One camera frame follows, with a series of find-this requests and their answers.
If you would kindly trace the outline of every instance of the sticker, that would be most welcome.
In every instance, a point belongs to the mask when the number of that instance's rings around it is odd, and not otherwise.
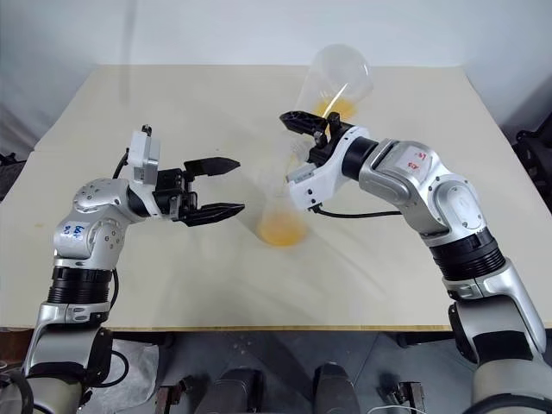
[[[421,148],[409,146],[395,166],[410,173],[420,182],[425,180],[431,167],[431,156]]]
[[[61,236],[72,240],[83,240],[89,224],[84,222],[66,222],[61,230]]]

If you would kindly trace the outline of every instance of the plastic cup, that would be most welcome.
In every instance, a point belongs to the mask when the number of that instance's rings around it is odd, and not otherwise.
[[[273,194],[257,224],[257,235],[272,246],[293,246],[307,234],[307,226],[287,191]]]
[[[347,45],[329,45],[312,61],[296,109],[324,117],[335,111],[347,120],[356,113],[356,104],[372,89],[364,56]]]

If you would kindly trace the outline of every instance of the table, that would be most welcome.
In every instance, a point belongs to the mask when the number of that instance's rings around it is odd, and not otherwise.
[[[259,171],[279,114],[294,105],[300,66],[100,66],[37,144],[0,204],[0,326],[34,326],[52,272],[52,234],[85,182],[109,177],[133,130],[161,139],[161,168],[222,155],[242,167],[199,178],[199,203],[245,202],[217,225],[148,220],[127,232],[114,329],[448,329],[450,303],[429,250],[400,216],[336,220],[304,214],[307,238],[267,246],[254,226]],[[351,120],[372,139],[424,142],[468,177],[503,253],[552,326],[543,201],[463,71],[376,67]],[[389,209],[348,183],[324,205]]]

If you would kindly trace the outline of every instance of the white wall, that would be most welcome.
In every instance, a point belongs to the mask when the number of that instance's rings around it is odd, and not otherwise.
[[[308,65],[336,42],[375,66],[464,65],[499,125],[534,127],[551,17],[550,0],[0,0],[0,150],[41,137],[96,64]]]

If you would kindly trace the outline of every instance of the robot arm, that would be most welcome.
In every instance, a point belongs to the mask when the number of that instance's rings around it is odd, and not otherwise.
[[[287,177],[299,209],[317,211],[353,179],[393,204],[430,248],[455,301],[448,314],[457,348],[479,364],[474,402],[505,393],[552,398],[543,323],[487,228],[473,186],[424,144],[372,141],[366,129],[341,122],[337,113],[324,119],[293,111],[280,119],[315,137],[308,164]]]
[[[130,224],[151,216],[197,226],[244,208],[227,203],[198,208],[198,195],[191,190],[196,176],[224,174],[238,162],[194,160],[185,162],[184,170],[158,172],[160,144],[151,132],[145,125],[133,134],[128,151],[132,179],[95,179],[84,185],[55,230],[53,283],[23,364],[35,412],[74,413],[90,397],[89,388],[106,386],[112,335],[101,323],[110,314],[108,286]],[[21,400],[17,387],[9,386],[0,411],[21,412]]]

